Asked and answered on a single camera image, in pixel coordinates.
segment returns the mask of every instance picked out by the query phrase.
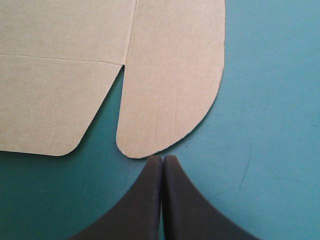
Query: cardboard flap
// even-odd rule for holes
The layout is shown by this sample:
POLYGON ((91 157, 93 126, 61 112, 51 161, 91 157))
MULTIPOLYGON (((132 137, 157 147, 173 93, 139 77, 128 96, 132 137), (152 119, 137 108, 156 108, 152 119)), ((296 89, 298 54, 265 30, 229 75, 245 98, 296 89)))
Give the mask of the cardboard flap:
POLYGON ((80 142, 127 55, 134 0, 0 1, 0 150, 80 142))
POLYGON ((117 145, 142 158, 176 143, 206 115, 224 68, 225 1, 138 1, 117 145))

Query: teal surface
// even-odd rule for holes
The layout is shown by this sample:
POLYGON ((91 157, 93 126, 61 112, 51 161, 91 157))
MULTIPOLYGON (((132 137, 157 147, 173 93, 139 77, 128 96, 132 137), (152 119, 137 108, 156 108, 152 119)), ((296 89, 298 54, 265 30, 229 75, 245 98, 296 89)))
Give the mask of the teal surface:
MULTIPOLYGON (((262 239, 320 236, 319 26, 318 0, 227 0, 218 97, 160 153, 177 155, 213 205, 262 239)), ((123 76, 72 153, 0 152, 0 239, 65 239, 129 189, 145 160, 115 143, 123 76)))

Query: cardboard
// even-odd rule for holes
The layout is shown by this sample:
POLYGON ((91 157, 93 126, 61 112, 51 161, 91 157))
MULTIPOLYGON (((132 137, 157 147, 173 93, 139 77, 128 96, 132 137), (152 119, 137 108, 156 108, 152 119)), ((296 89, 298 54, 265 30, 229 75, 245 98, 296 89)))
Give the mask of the cardboard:
POLYGON ((212 105, 224 39, 224 0, 0 0, 0 150, 72 151, 125 64, 117 145, 161 151, 212 105))
POLYGON ((80 142, 127 55, 134 0, 0 1, 0 150, 80 142))
POLYGON ((166 149, 203 119, 220 86, 224 41, 224 0, 138 2, 116 139, 123 154, 166 149))

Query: crease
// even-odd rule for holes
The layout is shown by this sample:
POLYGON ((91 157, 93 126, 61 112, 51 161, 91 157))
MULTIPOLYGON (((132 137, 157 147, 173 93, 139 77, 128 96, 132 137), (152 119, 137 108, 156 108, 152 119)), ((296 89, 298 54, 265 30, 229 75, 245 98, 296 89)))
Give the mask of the crease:
POLYGON ((63 60, 63 61, 74 61, 82 63, 92 63, 92 64, 113 64, 122 66, 121 63, 111 62, 111 61, 98 61, 98 60, 87 60, 87 59, 76 59, 76 58, 63 58, 63 57, 53 57, 53 56, 33 56, 25 54, 11 54, 0 52, 0 55, 11 56, 11 57, 24 57, 24 58, 36 58, 36 59, 52 59, 52 60, 63 60))
POLYGON ((131 14, 131 25, 129 27, 128 34, 126 36, 126 44, 125 44, 125 50, 124 50, 124 55, 123 55, 123 60, 122 60, 123 64, 127 63, 127 57, 128 57, 128 52, 129 52, 129 46, 130 46, 130 39, 131 39, 131 35, 132 35, 132 28, 134 26, 136 12, 138 10, 138 4, 139 4, 139 0, 134 0, 133 11, 131 14))

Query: flat cardboard sheet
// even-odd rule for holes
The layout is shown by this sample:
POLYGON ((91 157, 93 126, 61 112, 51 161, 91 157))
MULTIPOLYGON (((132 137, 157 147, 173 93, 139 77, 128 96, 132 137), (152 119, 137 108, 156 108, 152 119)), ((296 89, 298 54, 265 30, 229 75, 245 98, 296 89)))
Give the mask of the flat cardboard sheet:
POLYGON ((0 1, 0 150, 64 155, 127 55, 134 0, 0 1))
POLYGON ((117 145, 142 158, 203 119, 224 68, 224 0, 140 0, 125 64, 117 145))
POLYGON ((224 39, 224 0, 0 0, 0 150, 72 151, 125 65, 117 145, 161 151, 211 107, 224 39))

